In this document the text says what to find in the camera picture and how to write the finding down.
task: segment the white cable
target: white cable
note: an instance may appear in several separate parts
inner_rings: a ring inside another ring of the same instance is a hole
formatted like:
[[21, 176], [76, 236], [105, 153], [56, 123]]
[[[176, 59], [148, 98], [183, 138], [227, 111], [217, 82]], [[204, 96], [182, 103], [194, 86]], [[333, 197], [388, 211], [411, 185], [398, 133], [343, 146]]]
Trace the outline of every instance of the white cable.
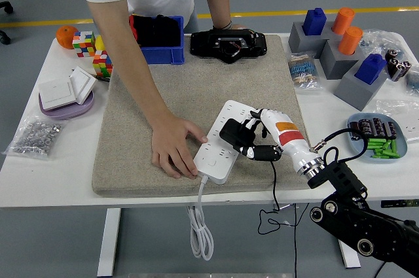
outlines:
[[202, 211], [201, 197], [208, 176], [204, 175], [198, 193], [198, 204], [188, 206], [187, 211], [191, 220], [191, 248], [196, 258], [210, 260], [214, 252], [214, 240], [211, 232], [205, 225], [204, 212]]

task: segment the gray felt mat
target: gray felt mat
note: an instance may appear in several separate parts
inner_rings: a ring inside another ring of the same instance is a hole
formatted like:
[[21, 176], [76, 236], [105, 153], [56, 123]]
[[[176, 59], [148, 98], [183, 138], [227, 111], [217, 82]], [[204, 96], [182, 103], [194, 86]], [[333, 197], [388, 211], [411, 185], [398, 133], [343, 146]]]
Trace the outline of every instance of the gray felt mat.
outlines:
[[[305, 135], [304, 123], [282, 48], [281, 39], [267, 35], [268, 52], [258, 58], [240, 59], [227, 65], [218, 59], [189, 53], [185, 38], [185, 64], [150, 65], [156, 85], [171, 111], [209, 132], [227, 100], [255, 108], [283, 111]], [[256, 143], [272, 144], [261, 138]], [[199, 143], [188, 139], [192, 156]], [[278, 190], [308, 188], [298, 176], [290, 157], [275, 163]], [[105, 197], [168, 197], [197, 195], [200, 178], [169, 178], [151, 164], [151, 129], [116, 72], [109, 85], [109, 101], [96, 153], [93, 191]], [[208, 182], [205, 194], [271, 190], [273, 171], [269, 162], [238, 157], [224, 185]]]

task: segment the gray floor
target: gray floor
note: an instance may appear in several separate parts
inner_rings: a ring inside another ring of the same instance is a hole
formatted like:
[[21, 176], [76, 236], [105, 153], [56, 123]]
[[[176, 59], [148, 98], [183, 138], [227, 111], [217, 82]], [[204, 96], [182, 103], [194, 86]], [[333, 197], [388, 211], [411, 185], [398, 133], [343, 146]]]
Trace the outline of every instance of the gray floor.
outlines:
[[[84, 0], [9, 0], [15, 12], [0, 11], [0, 23], [90, 18]], [[231, 0], [232, 12], [416, 6], [417, 0]], [[198, 13], [207, 13], [205, 0], [196, 0]], [[353, 25], [395, 31], [419, 58], [419, 12], [357, 14]], [[304, 16], [241, 18], [237, 23], [260, 32], [289, 32]], [[92, 24], [77, 26], [95, 30]], [[201, 30], [211, 27], [200, 20]], [[12, 39], [0, 45], [0, 150], [14, 135], [31, 89], [58, 26], [3, 28]], [[5, 157], [0, 155], [0, 164]], [[379, 209], [379, 203], [372, 203]], [[258, 205], [205, 207], [215, 238], [210, 262], [193, 257], [185, 209], [141, 208], [122, 212], [115, 275], [129, 273], [292, 273], [293, 231], [257, 234]], [[398, 218], [419, 220], [417, 208], [385, 209]], [[0, 277], [95, 277], [100, 254], [104, 209], [0, 211]], [[283, 212], [280, 221], [293, 221]], [[361, 269], [344, 269], [337, 241], [305, 214], [297, 228], [299, 277], [373, 277], [380, 262], [361, 258]], [[379, 277], [411, 277], [388, 264]]]

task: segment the rubik's cube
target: rubik's cube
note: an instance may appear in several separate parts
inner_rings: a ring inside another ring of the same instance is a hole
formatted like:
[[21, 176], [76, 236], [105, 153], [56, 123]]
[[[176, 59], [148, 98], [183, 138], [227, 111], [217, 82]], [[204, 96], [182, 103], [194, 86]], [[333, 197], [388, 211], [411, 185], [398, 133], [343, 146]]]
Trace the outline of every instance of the rubik's cube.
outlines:
[[73, 47], [78, 57], [93, 57], [96, 53], [95, 42], [93, 31], [77, 31], [73, 37]]
[[97, 50], [93, 58], [93, 68], [99, 77], [110, 77], [113, 64], [105, 50]]

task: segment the hand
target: hand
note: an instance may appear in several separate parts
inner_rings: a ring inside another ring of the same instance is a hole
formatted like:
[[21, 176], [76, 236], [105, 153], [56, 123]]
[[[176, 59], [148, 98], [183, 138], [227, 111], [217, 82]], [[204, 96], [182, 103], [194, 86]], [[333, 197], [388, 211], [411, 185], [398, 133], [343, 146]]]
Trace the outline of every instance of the hand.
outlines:
[[162, 120], [164, 121], [153, 127], [151, 162], [153, 165], [161, 167], [169, 177], [178, 179], [181, 177], [181, 172], [186, 177], [195, 179], [198, 170], [185, 138], [188, 133], [191, 133], [201, 143], [206, 143], [208, 139], [205, 133], [195, 123], [174, 115]]

